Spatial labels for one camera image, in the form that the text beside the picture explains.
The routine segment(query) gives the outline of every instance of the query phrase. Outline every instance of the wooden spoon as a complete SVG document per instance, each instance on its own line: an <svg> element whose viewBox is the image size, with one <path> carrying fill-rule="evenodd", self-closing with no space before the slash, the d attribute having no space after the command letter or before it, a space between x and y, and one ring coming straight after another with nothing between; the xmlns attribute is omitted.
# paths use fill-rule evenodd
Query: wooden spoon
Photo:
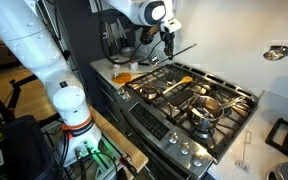
<svg viewBox="0 0 288 180"><path fill-rule="evenodd" d="M178 83L176 83L176 84L174 84L173 86L165 89L165 90L163 91L163 94L168 93L169 91L171 91L171 90L174 89L176 86L178 86L178 85L180 85L180 84L182 84L182 83L188 83L188 82L191 82L192 80L193 80L193 78L192 78L191 76L185 76L185 77L183 77L182 80L179 81Z"/></svg>

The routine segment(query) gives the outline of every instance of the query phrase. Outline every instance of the oven door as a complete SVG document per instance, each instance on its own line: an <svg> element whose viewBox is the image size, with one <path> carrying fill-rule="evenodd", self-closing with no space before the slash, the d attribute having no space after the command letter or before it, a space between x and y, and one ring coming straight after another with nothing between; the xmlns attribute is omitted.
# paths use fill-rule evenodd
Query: oven door
<svg viewBox="0 0 288 180"><path fill-rule="evenodd" d="M139 148L148 158L147 167L149 174L153 179L195 179L189 173L182 170L182 167L177 166L170 159L165 157L160 149L150 142L140 128L130 120L123 110L121 113L125 119L125 132L128 139Z"/></svg>

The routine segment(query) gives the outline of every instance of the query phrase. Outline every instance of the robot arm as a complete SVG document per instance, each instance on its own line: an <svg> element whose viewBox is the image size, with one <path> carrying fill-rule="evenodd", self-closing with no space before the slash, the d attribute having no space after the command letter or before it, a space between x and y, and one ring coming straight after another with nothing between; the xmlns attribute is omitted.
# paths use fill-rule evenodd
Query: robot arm
<svg viewBox="0 0 288 180"><path fill-rule="evenodd" d="M41 80L50 102L63 119L62 129L69 135L62 139L69 139L69 146L59 140L57 152L59 156L67 152L61 162L67 166L77 160L77 150L83 156L88 154L85 143L93 150L98 148L101 131L89 111L82 84L69 69L50 32L31 10L35 3L35 0L0 0L0 38Z"/></svg>
<svg viewBox="0 0 288 180"><path fill-rule="evenodd" d="M141 42L149 44L154 34L160 31L165 42L164 52L173 55L174 32L181 23L174 18L172 0L102 0L127 16L136 25L143 28Z"/></svg>

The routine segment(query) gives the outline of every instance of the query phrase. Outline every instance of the white wall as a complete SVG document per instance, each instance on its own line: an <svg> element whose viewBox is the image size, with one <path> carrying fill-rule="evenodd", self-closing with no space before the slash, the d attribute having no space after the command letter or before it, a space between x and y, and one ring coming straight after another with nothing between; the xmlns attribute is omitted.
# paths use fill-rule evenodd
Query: white wall
<svg viewBox="0 0 288 180"><path fill-rule="evenodd" d="M288 45L288 0L178 0L175 15L182 29L174 52L197 43L176 62L257 96L267 89L288 98L288 56L275 62L263 58L271 45Z"/></svg>

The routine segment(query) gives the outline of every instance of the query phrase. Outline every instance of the stainless steel range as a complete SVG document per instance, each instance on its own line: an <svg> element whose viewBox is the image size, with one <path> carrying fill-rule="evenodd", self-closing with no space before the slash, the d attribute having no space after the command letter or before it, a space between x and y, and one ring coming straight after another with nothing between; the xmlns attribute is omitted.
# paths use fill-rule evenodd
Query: stainless steel range
<svg viewBox="0 0 288 180"><path fill-rule="evenodd" d="M181 82L183 77L191 80ZM200 179L212 163L221 160L258 102L238 86L179 63L134 79L115 95L127 123L150 152L180 171L183 179ZM226 103L241 96L242 103L225 108L216 121L201 123L204 118L189 115L189 107L198 97Z"/></svg>

